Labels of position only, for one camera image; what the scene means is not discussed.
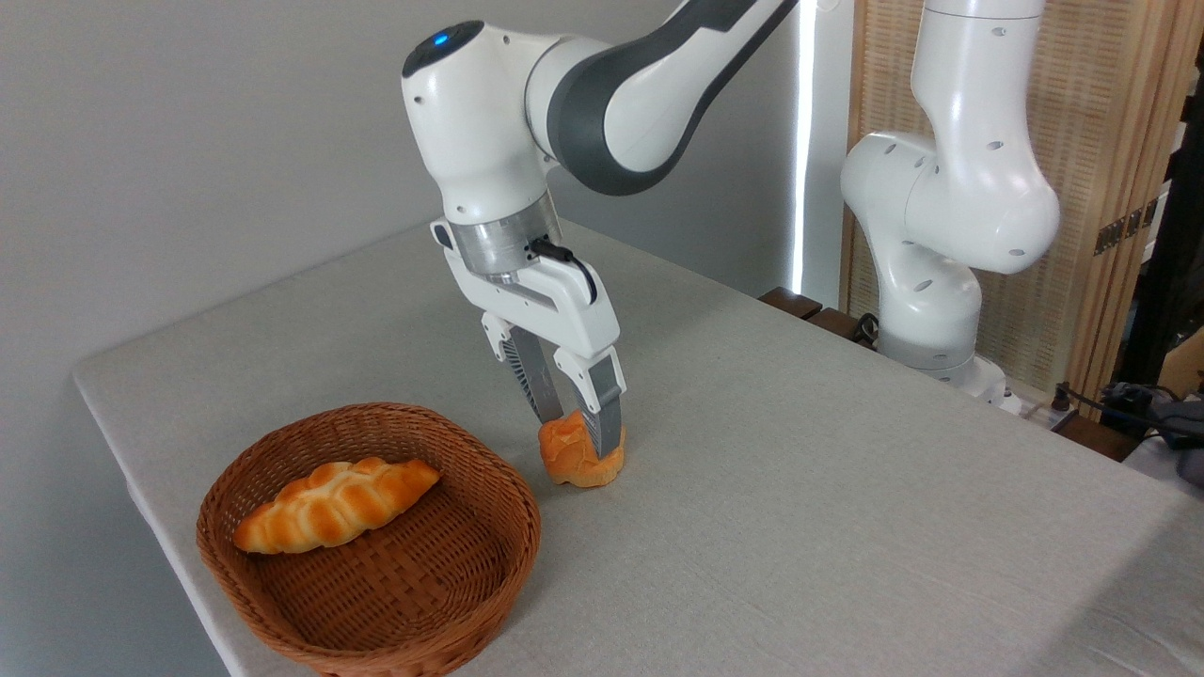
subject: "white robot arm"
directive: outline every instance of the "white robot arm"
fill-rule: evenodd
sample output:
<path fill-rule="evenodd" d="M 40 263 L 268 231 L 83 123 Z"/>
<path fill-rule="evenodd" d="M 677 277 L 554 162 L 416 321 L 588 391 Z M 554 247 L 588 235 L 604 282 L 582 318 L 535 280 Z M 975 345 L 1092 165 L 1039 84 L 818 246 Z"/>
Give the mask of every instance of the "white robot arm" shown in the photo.
<path fill-rule="evenodd" d="M 881 131 L 849 153 L 844 199 L 878 271 L 879 352 L 993 404 L 1003 372 L 974 355 L 969 267 L 1019 272 L 1057 232 L 1026 92 L 1044 0 L 926 0 L 911 89 L 936 139 Z"/>
<path fill-rule="evenodd" d="M 557 346 L 600 457 L 620 438 L 619 324 L 597 272 L 560 246 L 545 175 L 559 163 L 608 195 L 655 186 L 795 4 L 686 0 L 618 47 L 465 22 L 406 59 L 406 110 L 443 194 L 431 231 L 543 422 L 562 410 L 539 338 Z"/>

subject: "cable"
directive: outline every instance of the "cable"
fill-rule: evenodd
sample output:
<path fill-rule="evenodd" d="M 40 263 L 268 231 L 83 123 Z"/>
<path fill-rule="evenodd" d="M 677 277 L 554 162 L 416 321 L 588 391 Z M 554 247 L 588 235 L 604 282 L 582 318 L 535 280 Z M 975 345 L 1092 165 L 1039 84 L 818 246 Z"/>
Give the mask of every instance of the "cable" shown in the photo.
<path fill-rule="evenodd" d="M 598 287 L 597 283 L 594 282 L 594 276 L 590 275 L 590 271 L 588 267 L 585 267 L 585 264 L 582 263 L 580 259 L 573 255 L 572 249 L 569 249 L 568 247 L 561 247 L 560 245 L 553 245 L 549 240 L 544 240 L 543 237 L 538 240 L 532 240 L 531 243 L 527 246 L 527 248 L 531 251 L 532 254 L 537 257 L 548 257 L 549 259 L 557 260 L 562 264 L 577 264 L 577 267 L 580 269 L 582 275 L 585 276 L 585 284 L 590 287 L 590 305 L 592 306 L 594 301 L 598 300 Z"/>
<path fill-rule="evenodd" d="M 1086 395 L 1082 395 L 1082 394 L 1079 394 L 1079 393 L 1075 393 L 1074 390 L 1072 390 L 1069 382 L 1063 381 L 1062 383 L 1058 383 L 1057 384 L 1057 389 L 1058 389 L 1058 392 L 1066 393 L 1067 395 L 1074 398 L 1075 400 L 1079 400 L 1080 402 L 1087 405 L 1088 407 L 1091 407 L 1093 410 L 1099 410 L 1099 411 L 1102 411 L 1102 412 L 1104 412 L 1104 413 L 1106 413 L 1109 416 L 1115 416 L 1117 418 L 1123 418 L 1126 420 L 1132 420 L 1133 423 L 1140 423 L 1140 424 L 1145 425 L 1146 428 L 1153 428 L 1153 429 L 1158 430 L 1159 432 L 1174 432 L 1175 435 L 1182 435 L 1184 437 L 1191 437 L 1193 440 L 1204 440 L 1204 437 L 1200 437 L 1200 434 L 1197 430 L 1186 430 L 1186 429 L 1178 428 L 1178 426 L 1174 426 L 1174 425 L 1167 425 L 1164 423 L 1158 423 L 1156 420 L 1151 420 L 1151 419 L 1141 417 L 1141 416 L 1134 416 L 1134 414 L 1131 414 L 1131 413 L 1127 413 L 1127 412 L 1122 412 L 1120 410 L 1114 410 L 1112 407 L 1109 407 L 1106 405 L 1102 405 L 1102 404 L 1092 400 L 1091 398 L 1087 398 Z"/>
<path fill-rule="evenodd" d="M 874 313 L 866 313 L 857 319 L 857 326 L 852 329 L 852 340 L 861 341 L 864 338 L 870 343 L 878 341 L 878 316 Z"/>

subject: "brown basket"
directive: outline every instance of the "brown basket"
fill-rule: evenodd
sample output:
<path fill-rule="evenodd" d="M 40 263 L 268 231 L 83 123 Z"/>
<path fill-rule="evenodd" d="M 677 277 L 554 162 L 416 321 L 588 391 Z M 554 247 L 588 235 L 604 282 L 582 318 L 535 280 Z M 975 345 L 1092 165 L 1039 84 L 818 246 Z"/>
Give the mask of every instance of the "brown basket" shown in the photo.
<path fill-rule="evenodd" d="M 335 460 L 423 459 L 443 477 L 388 525 L 337 548 L 247 554 L 235 526 L 289 482 Z M 268 434 L 209 489 L 201 559 L 250 630 L 342 677 L 447 675 L 501 630 L 539 547 L 539 512 L 513 467 L 423 407 L 368 404 Z"/>

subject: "bread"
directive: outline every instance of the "bread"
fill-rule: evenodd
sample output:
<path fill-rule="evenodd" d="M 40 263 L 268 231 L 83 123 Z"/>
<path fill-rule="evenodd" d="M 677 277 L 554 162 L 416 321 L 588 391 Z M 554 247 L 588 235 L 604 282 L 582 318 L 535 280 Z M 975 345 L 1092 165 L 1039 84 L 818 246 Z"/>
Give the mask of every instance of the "bread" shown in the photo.
<path fill-rule="evenodd" d="M 567 418 L 549 420 L 539 428 L 539 455 L 548 476 L 556 484 L 568 482 L 574 487 L 602 487 L 613 482 L 622 470 L 626 440 L 627 429 L 622 428 L 619 446 L 598 460 L 585 418 L 580 411 L 574 411 Z"/>
<path fill-rule="evenodd" d="M 367 458 L 319 465 L 259 506 L 234 532 L 254 553 L 303 553 L 341 546 L 405 512 L 435 485 L 439 472 L 420 460 L 388 464 Z"/>

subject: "table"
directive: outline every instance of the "table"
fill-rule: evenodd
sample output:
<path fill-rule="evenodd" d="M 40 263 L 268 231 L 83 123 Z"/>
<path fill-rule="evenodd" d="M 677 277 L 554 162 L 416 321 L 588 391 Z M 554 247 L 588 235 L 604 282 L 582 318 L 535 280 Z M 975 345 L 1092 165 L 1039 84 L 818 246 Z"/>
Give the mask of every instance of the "table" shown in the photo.
<path fill-rule="evenodd" d="M 231 673 L 308 672 L 249 634 L 201 564 L 201 499 L 270 430 L 379 400 L 465 426 L 539 501 L 535 571 L 458 675 L 1204 673 L 1199 501 L 755 299 L 565 234 L 624 332 L 627 466 L 602 489 L 547 479 L 537 422 L 423 229 L 77 366 Z"/>

